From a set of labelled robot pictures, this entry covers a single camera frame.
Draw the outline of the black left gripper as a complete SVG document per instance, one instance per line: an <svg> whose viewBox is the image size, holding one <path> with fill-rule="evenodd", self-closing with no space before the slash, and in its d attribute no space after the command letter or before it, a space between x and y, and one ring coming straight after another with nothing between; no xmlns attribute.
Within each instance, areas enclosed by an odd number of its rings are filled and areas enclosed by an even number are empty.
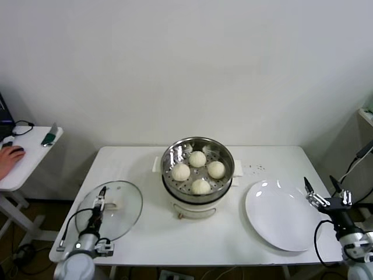
<svg viewBox="0 0 373 280"><path fill-rule="evenodd" d="M92 215L89 219L89 229L95 232L99 232L102 220L103 220L103 213L101 209L104 209L105 204L105 194L106 194L107 187L104 186L98 196L95 198L93 203L93 210Z"/></svg>

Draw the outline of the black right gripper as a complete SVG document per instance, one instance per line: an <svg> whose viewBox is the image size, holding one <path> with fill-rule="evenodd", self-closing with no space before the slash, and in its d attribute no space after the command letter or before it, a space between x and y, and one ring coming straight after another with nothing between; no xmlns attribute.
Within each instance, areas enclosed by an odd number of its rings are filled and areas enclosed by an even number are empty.
<svg viewBox="0 0 373 280"><path fill-rule="evenodd" d="M322 213L330 217L335 231L347 230L354 227L354 222L348 214L353 204L352 194L349 190L342 189L342 184L333 176L329 176L336 194L339 197L323 198L312 188L310 182L304 177L306 199L315 208L322 208Z"/></svg>

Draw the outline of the person's bare hand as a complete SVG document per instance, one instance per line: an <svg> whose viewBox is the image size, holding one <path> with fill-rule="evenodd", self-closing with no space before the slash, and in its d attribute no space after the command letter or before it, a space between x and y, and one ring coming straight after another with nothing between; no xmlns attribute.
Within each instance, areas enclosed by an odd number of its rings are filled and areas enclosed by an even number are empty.
<svg viewBox="0 0 373 280"><path fill-rule="evenodd" d="M1 149L0 179L4 179L14 166L23 159L25 151L21 146L6 146Z"/></svg>

